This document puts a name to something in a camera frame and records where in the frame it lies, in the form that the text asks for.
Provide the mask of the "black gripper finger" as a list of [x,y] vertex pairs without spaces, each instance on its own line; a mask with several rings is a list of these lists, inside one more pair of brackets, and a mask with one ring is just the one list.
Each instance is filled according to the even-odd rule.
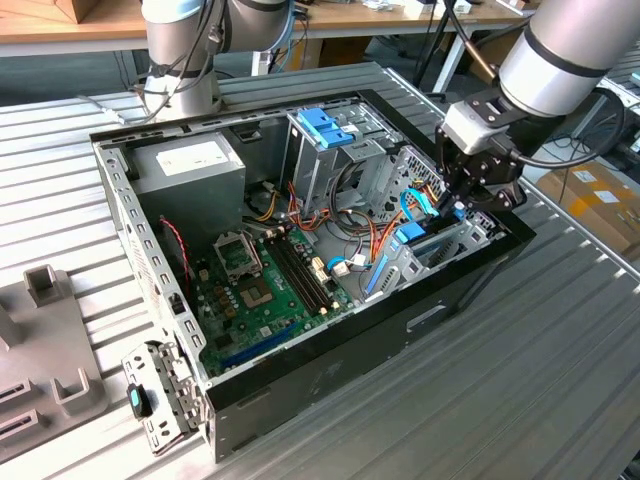
[[456,200],[453,213],[458,219],[470,218],[473,212],[493,214],[511,212],[523,205],[527,196],[517,180],[503,185],[495,185],[488,190],[483,185],[476,186],[463,200]]
[[441,214],[449,214],[454,210],[456,202],[466,203],[469,193],[464,170],[468,157],[453,140],[444,132],[442,127],[435,130],[435,153],[438,171],[445,183],[445,191],[439,197],[438,209]]

